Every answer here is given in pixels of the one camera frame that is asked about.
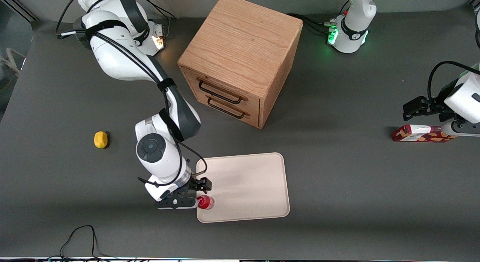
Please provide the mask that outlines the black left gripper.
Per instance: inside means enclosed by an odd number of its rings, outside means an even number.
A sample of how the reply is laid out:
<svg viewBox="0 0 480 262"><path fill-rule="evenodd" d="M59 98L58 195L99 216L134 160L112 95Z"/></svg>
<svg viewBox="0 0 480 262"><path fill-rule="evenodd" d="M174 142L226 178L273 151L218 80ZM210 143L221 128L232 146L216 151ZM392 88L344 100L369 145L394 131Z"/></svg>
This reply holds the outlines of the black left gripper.
<svg viewBox="0 0 480 262"><path fill-rule="evenodd" d="M444 86L438 93L438 95L432 97L432 81L427 83L427 98L425 97L416 97L411 101L408 101L403 105L403 120L408 121L414 117L425 116L426 111L429 109L430 103L430 113L439 114L439 121L446 122L448 120L457 120L458 116L456 113L445 104L445 99L454 91L456 83L458 81L454 80Z"/></svg>

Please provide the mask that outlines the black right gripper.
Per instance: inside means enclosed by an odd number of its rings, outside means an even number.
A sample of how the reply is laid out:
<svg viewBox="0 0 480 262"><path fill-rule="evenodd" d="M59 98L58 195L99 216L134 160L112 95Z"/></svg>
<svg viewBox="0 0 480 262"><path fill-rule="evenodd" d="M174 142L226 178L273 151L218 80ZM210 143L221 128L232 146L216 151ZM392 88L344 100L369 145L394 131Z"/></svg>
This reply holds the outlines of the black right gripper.
<svg viewBox="0 0 480 262"><path fill-rule="evenodd" d="M212 182L208 178L193 178L190 177L188 182L175 190L176 198L195 198L202 195L202 191L211 191Z"/></svg>

